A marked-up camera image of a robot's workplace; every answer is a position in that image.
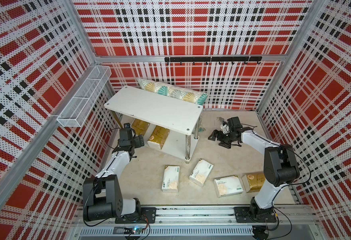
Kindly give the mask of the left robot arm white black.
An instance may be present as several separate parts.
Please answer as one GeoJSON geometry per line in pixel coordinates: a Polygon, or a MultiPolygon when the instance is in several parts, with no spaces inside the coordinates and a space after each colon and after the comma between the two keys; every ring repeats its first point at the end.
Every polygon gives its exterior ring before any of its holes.
{"type": "Polygon", "coordinates": [[[142,135],[137,135],[130,124],[119,128],[119,139],[112,151],[111,159],[94,177],[83,183],[83,222],[90,227],[90,222],[115,218],[123,223],[155,222],[155,208],[141,208],[137,198],[125,199],[122,196],[119,178],[125,167],[135,158],[134,150],[144,146],[142,135]]]}

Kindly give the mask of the gold tissue pack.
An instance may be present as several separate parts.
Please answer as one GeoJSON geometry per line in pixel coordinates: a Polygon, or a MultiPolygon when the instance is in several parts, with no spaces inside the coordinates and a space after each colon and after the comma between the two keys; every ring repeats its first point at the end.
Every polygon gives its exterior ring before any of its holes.
{"type": "Polygon", "coordinates": [[[265,175],[262,172],[247,173],[242,177],[247,193],[259,192],[265,180],[265,175]]]}
{"type": "Polygon", "coordinates": [[[156,126],[147,141],[148,146],[155,150],[161,150],[169,135],[169,132],[169,129],[156,126]]]}
{"type": "Polygon", "coordinates": [[[134,129],[136,135],[145,135],[147,132],[148,127],[150,126],[150,123],[135,119],[131,125],[131,127],[134,129]]]}

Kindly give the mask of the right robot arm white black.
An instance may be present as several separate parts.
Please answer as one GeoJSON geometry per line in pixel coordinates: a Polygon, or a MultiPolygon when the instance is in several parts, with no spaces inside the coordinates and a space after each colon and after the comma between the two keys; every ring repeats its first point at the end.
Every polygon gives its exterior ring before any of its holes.
{"type": "Polygon", "coordinates": [[[258,194],[251,199],[249,211],[244,217],[253,222],[276,222],[276,218],[272,217],[276,196],[300,176],[293,147],[263,138],[250,127],[226,134],[223,131],[214,130],[208,139],[219,141],[219,146],[226,149],[233,146],[232,142],[237,142],[238,146],[246,144],[263,155],[263,173],[266,180],[258,194]]]}

